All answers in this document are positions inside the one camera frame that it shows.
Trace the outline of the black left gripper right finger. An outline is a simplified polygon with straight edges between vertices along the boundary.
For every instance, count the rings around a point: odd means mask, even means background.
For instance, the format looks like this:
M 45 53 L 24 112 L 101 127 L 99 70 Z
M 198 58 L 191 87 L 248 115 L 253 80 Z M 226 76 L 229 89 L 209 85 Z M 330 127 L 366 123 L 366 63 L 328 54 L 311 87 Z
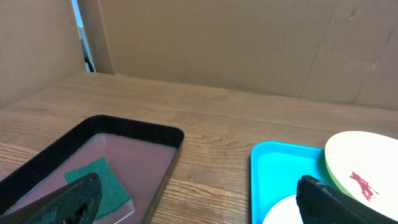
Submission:
M 298 181 L 296 202 L 304 224 L 397 224 L 310 175 Z

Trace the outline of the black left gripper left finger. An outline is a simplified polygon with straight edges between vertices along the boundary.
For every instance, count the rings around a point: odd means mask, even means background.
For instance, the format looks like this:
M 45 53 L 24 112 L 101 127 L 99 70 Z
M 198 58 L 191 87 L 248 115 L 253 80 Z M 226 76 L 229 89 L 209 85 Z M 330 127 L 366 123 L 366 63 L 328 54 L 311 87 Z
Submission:
M 15 212 L 3 215 L 1 224 L 92 224 L 102 193 L 100 177 L 92 172 Z

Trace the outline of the light blue plate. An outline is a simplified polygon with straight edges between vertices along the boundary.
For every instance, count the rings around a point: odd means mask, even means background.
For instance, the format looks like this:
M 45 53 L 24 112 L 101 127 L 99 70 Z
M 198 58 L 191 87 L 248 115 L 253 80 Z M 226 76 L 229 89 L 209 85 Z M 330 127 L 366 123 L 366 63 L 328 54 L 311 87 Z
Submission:
M 296 194 L 277 202 L 267 213 L 262 224 L 303 224 Z

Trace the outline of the green scrubbing sponge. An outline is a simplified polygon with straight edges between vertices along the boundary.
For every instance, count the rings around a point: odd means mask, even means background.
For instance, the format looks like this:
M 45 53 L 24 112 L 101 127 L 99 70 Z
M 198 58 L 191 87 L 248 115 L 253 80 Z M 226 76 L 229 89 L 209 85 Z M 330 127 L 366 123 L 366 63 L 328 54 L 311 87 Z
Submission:
M 68 171 L 64 174 L 66 183 L 71 183 L 89 173 L 97 173 L 101 181 L 102 198 L 96 219 L 103 218 L 121 208 L 125 203 L 131 201 L 127 190 L 114 175 L 107 160 L 101 157 L 81 168 Z

